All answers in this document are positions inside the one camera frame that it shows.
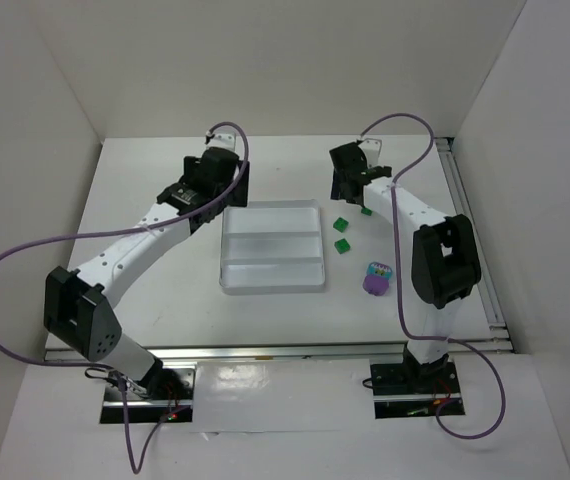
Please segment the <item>teal printed lego piece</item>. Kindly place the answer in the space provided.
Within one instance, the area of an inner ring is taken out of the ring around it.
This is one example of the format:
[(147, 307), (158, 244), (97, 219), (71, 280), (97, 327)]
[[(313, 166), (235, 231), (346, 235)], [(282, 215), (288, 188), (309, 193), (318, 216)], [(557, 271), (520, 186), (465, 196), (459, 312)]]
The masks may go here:
[(389, 281), (393, 276), (393, 269), (390, 266), (380, 262), (371, 262), (368, 265), (366, 274), (384, 278)]

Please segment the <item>purple round lego piece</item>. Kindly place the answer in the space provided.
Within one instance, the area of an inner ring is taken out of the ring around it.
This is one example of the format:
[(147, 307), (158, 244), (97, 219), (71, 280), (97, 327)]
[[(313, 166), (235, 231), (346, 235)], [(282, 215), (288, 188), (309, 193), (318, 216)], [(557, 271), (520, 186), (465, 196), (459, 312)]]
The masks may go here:
[(389, 279), (377, 274), (367, 274), (363, 280), (362, 288), (373, 296), (383, 296), (389, 289)]

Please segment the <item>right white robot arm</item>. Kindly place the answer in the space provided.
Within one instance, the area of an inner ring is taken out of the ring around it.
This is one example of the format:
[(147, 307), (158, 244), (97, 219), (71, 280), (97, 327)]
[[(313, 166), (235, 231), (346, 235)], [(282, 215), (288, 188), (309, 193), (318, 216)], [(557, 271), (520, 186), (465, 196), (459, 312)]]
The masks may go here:
[(377, 141), (353, 141), (329, 151), (331, 198), (365, 207), (393, 227), (399, 323), (408, 342), (405, 375), (413, 383), (438, 376), (448, 361), (448, 338), (463, 300), (481, 280), (471, 221), (438, 211), (392, 179), (376, 163)]

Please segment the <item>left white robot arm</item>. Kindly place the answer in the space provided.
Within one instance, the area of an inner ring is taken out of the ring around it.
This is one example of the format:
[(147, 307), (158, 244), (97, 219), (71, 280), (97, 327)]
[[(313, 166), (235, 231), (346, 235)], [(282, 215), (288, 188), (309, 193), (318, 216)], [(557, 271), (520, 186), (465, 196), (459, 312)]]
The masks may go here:
[(209, 147), (184, 159), (133, 234), (74, 270), (57, 267), (45, 282), (46, 330), (91, 363), (104, 364), (148, 398), (177, 391), (178, 377), (124, 333), (114, 312), (127, 290), (165, 253), (228, 206), (247, 204), (249, 166), (229, 149)]

